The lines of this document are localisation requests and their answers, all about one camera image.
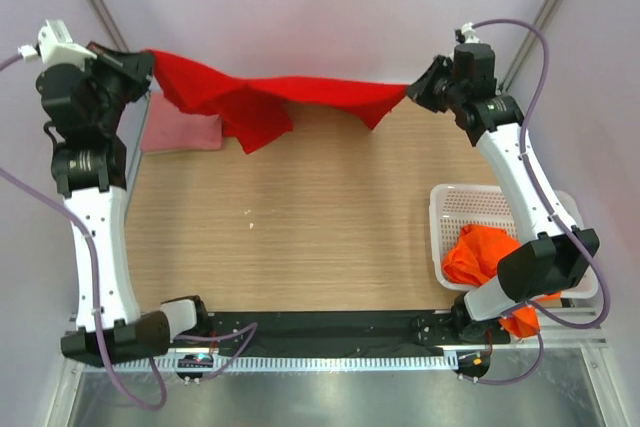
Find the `red t shirt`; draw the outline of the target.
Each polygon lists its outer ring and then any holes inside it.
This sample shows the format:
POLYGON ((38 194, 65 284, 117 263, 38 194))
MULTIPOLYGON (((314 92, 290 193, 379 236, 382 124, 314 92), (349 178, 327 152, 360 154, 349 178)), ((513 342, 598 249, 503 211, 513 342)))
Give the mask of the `red t shirt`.
POLYGON ((308 76, 246 78, 195 60, 153 50, 154 77, 184 114, 218 115, 223 133, 253 153, 294 129, 289 103, 330 107, 358 118, 369 130, 405 98, 404 84, 308 76))

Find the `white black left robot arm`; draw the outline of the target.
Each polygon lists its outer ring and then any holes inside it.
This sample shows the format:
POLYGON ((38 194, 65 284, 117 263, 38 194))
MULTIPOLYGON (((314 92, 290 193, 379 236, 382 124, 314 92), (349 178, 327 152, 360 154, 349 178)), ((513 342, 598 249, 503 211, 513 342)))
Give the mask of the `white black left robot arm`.
POLYGON ((131 284, 124 222, 126 147, 117 135, 125 107, 143 97, 153 78, 149 52, 122 53, 94 42, 40 44, 46 66, 36 81, 53 137, 51 173, 69 215, 79 285, 76 329, 62 354, 103 367, 163 355, 180 337, 191 347, 212 333, 199 296, 142 313, 131 284))

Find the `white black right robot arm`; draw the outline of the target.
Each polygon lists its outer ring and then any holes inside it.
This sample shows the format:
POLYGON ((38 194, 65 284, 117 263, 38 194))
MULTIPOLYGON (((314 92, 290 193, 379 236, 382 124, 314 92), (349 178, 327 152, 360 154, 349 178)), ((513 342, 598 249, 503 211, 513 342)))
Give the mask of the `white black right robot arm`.
POLYGON ((579 285, 587 258, 600 245, 593 229, 582 229, 550 186, 530 145, 517 101, 497 91, 495 53, 479 42, 438 55, 407 89, 417 105, 451 111, 456 125, 478 149, 498 180, 515 222, 519 247, 499 261, 495 277, 459 295, 450 329, 461 342, 482 337, 501 314, 544 295, 579 285))

